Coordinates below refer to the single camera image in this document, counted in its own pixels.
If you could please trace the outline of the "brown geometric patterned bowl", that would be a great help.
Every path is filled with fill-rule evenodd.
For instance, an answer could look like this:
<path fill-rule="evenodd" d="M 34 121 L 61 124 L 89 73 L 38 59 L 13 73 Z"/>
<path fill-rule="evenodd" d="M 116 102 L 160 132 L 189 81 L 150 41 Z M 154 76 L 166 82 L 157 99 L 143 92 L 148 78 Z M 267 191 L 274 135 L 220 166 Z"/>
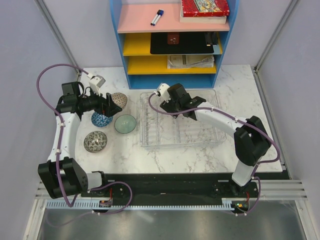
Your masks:
<path fill-rule="evenodd" d="M 124 109 L 128 103 L 128 98 L 124 93 L 115 92 L 111 94 L 112 101 L 119 106 L 121 109 Z"/>

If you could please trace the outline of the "pale green bowl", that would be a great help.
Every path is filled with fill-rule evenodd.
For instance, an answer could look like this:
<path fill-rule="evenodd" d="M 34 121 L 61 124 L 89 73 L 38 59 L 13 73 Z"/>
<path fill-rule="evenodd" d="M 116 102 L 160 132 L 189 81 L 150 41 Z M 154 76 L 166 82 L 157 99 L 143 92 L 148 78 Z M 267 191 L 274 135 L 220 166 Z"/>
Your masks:
<path fill-rule="evenodd" d="M 136 128 L 136 125 L 136 119 L 130 114 L 119 116 L 114 123 L 115 130 L 120 134 L 131 133 Z"/>

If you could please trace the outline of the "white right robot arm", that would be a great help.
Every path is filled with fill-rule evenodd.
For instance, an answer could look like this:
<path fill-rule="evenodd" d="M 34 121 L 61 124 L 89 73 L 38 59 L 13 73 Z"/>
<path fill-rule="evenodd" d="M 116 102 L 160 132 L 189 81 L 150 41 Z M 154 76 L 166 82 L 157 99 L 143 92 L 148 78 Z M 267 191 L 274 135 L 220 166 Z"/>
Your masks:
<path fill-rule="evenodd" d="M 209 124 L 234 140 L 235 155 L 238 163 L 231 176 L 229 191 L 235 197 L 247 191 L 247 184 L 252 179 L 259 160 L 270 149 L 272 142 L 260 118 L 238 118 L 214 107 L 206 99 L 191 97 L 182 84 L 169 86 L 162 83 L 156 90 L 162 99 L 160 108 L 166 115 L 183 115 L 195 121 Z"/>

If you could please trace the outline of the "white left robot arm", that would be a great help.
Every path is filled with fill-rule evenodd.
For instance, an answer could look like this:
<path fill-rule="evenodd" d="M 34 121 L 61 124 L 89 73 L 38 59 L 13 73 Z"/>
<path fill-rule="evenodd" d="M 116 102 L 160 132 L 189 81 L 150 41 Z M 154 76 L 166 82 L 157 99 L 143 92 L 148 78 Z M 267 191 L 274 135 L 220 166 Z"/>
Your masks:
<path fill-rule="evenodd" d="M 103 180 L 102 171 L 86 173 L 76 161 L 76 138 L 82 116 L 86 112 L 107 118 L 121 112 L 128 98 L 125 94 L 99 92 L 90 85 L 85 94 L 79 82 L 62 84 L 62 96 L 53 111 L 56 116 L 56 132 L 53 147 L 45 163 L 38 165 L 38 175 L 52 199 L 67 198 L 91 190 L 99 197 L 106 196 L 110 185 Z"/>

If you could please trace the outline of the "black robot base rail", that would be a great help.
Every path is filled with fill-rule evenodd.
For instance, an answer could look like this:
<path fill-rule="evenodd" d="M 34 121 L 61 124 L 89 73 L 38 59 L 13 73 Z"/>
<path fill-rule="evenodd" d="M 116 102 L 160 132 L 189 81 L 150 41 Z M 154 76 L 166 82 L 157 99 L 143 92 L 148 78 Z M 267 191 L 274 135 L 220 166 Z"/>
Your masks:
<path fill-rule="evenodd" d="M 236 186 L 231 173 L 104 173 L 102 184 L 114 185 L 82 193 L 82 197 L 112 198 L 112 203 L 126 205 L 204 205 L 221 204 L 223 198 L 255 198 L 255 182 Z"/>

